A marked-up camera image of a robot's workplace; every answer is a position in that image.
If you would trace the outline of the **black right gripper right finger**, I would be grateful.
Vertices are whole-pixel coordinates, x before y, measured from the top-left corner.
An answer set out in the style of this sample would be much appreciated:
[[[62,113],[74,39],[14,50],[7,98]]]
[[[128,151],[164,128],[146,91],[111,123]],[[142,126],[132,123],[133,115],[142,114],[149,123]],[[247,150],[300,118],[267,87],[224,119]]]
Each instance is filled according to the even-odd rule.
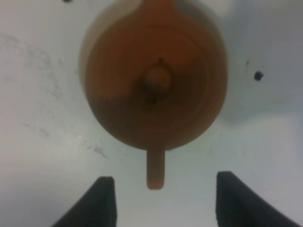
[[[220,227],[298,227],[230,171],[216,176],[216,220]]]

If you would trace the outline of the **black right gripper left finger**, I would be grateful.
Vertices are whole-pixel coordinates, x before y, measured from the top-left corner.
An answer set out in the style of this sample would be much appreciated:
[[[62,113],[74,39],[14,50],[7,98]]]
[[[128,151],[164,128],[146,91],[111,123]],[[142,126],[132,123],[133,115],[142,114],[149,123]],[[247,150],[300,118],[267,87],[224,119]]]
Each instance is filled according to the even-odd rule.
[[[115,227],[117,206],[113,177],[100,177],[55,227]]]

